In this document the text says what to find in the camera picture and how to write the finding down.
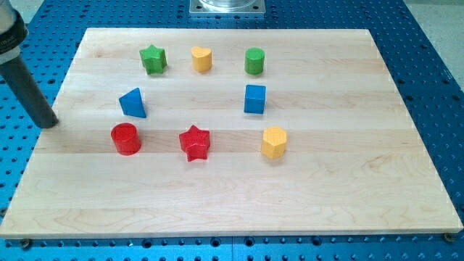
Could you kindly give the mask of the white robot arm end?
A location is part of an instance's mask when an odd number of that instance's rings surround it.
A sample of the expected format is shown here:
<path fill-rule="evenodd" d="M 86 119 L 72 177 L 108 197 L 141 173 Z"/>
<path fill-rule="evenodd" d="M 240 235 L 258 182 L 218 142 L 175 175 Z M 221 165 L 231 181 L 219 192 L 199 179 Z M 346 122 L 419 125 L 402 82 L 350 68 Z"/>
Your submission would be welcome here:
<path fill-rule="evenodd" d="M 1 64 L 20 55 L 20 44 L 28 35 L 28 29 L 21 14 L 10 0 L 1 0 Z"/>

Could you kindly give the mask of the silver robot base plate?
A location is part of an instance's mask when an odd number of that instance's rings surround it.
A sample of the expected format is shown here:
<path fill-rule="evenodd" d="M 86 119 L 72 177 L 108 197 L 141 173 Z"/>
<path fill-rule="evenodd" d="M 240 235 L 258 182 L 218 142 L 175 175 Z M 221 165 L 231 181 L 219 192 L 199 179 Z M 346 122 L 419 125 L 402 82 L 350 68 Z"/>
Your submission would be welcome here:
<path fill-rule="evenodd" d="M 265 0 L 190 0 L 189 13 L 209 14 L 264 14 Z"/>

